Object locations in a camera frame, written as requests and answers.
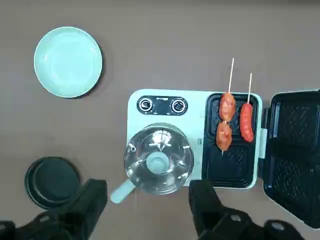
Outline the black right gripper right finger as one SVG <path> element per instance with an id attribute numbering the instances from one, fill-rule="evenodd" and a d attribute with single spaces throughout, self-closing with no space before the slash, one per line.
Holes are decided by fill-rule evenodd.
<path id="1" fill-rule="evenodd" d="M 290 223 L 269 219 L 263 226 L 240 210 L 225 207 L 209 180 L 192 180 L 188 200 L 199 240 L 302 240 Z"/>

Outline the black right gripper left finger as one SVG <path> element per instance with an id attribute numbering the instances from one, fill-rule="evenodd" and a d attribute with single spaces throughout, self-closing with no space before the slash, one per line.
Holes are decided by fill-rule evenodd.
<path id="1" fill-rule="evenodd" d="M 0 222 L 2 240 L 88 240 L 108 202 L 105 180 L 92 179 L 66 204 L 38 214 L 31 222 L 16 227 Z"/>

